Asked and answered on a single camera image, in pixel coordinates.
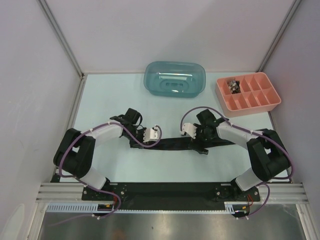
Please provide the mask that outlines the dark striped necktie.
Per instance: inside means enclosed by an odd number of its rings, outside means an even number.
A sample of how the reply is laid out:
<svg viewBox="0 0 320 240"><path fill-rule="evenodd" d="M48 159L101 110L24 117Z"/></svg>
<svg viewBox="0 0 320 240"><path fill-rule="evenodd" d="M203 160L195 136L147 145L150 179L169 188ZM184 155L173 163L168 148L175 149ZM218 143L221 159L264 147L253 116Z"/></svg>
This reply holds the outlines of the dark striped necktie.
<svg viewBox="0 0 320 240"><path fill-rule="evenodd" d="M187 151L193 150L200 154L208 154L208 148L214 147L222 147L222 146L230 146L235 143L220 139L213 138L209 140L196 140L191 137L175 137L175 138L164 138L161 139L159 143L157 143L153 147L143 147L139 145L134 140L129 141L129 145L131 148L138 149L147 149L147 150L159 150L159 151Z"/></svg>

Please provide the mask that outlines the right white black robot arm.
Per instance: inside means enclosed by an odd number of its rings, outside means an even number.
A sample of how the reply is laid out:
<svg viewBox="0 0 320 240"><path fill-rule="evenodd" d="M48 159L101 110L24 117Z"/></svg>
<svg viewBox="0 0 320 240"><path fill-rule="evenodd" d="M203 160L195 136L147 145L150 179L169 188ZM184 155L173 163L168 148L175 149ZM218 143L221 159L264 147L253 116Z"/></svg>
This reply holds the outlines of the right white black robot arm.
<svg viewBox="0 0 320 240"><path fill-rule="evenodd" d="M249 130L231 123L224 116L216 118L209 109L196 117L198 123L182 124L181 133L189 135L193 143L200 145L199 153L208 153L202 143L217 139L231 142L248 152L250 168L230 182L230 194L235 200L242 201L250 189L292 167L290 156L276 131Z"/></svg>

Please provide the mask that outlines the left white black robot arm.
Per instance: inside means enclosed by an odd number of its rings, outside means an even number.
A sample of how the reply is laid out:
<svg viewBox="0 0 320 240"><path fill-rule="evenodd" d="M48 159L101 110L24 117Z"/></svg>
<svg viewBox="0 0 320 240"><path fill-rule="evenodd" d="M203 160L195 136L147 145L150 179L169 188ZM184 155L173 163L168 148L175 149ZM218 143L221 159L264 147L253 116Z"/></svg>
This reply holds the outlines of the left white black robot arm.
<svg viewBox="0 0 320 240"><path fill-rule="evenodd" d="M125 114L113 116L89 130L68 129L53 158L58 174L93 187L93 194L98 199L107 199L111 193L110 180L93 167L95 148L122 136L129 140L137 138L142 120L138 111L129 108Z"/></svg>

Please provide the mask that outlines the rolled tie in tray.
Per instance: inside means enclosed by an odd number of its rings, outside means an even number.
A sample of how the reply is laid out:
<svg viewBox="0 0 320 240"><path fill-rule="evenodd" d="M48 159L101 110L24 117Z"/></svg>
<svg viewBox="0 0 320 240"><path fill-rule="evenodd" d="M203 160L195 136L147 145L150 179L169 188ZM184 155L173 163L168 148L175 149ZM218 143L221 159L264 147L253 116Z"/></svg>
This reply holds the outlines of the rolled tie in tray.
<svg viewBox="0 0 320 240"><path fill-rule="evenodd" d="M238 80L230 80L227 82L228 89L231 94L240 94L241 88L240 88L240 81Z"/></svg>

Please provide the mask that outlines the teal transparent plastic tub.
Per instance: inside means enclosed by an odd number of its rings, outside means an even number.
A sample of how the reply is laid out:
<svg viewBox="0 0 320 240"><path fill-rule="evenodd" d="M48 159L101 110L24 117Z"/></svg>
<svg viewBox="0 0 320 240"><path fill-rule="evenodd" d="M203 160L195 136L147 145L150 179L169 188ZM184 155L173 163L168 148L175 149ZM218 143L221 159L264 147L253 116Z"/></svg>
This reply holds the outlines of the teal transparent plastic tub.
<svg viewBox="0 0 320 240"><path fill-rule="evenodd" d="M195 98L206 87L205 69L190 62L154 61L144 73L143 85L155 96Z"/></svg>

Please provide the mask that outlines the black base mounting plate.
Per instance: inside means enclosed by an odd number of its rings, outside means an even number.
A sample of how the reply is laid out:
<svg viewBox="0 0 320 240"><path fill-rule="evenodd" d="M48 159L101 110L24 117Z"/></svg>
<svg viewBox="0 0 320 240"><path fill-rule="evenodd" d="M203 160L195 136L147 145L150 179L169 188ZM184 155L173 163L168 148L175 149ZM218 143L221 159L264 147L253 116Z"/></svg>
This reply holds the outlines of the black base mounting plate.
<svg viewBox="0 0 320 240"><path fill-rule="evenodd" d="M258 203L256 187L241 192L229 182L118 182L102 192L85 187L83 201L120 203L127 211L219 211L226 202Z"/></svg>

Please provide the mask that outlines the pink compartment organizer tray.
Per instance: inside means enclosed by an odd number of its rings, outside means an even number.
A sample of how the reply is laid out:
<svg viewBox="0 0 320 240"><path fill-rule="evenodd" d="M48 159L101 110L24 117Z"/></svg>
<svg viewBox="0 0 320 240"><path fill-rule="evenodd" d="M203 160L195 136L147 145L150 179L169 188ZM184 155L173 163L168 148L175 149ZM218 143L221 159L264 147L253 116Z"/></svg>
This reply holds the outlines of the pink compartment organizer tray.
<svg viewBox="0 0 320 240"><path fill-rule="evenodd" d="M231 94L227 86L231 80L240 81L241 93ZM219 78L215 93L228 118L270 112L282 102L264 72Z"/></svg>

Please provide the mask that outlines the aluminium extrusion rail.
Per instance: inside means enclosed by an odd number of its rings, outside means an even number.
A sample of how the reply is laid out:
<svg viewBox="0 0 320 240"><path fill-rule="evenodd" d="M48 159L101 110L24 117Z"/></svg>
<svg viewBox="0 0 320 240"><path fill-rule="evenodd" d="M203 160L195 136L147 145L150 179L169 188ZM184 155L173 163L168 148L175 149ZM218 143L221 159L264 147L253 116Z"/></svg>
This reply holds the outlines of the aluminium extrusion rail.
<svg viewBox="0 0 320 240"><path fill-rule="evenodd" d="M308 204L309 200L301 183L269 183L268 204ZM36 202L80 203L84 185L75 182L42 183Z"/></svg>

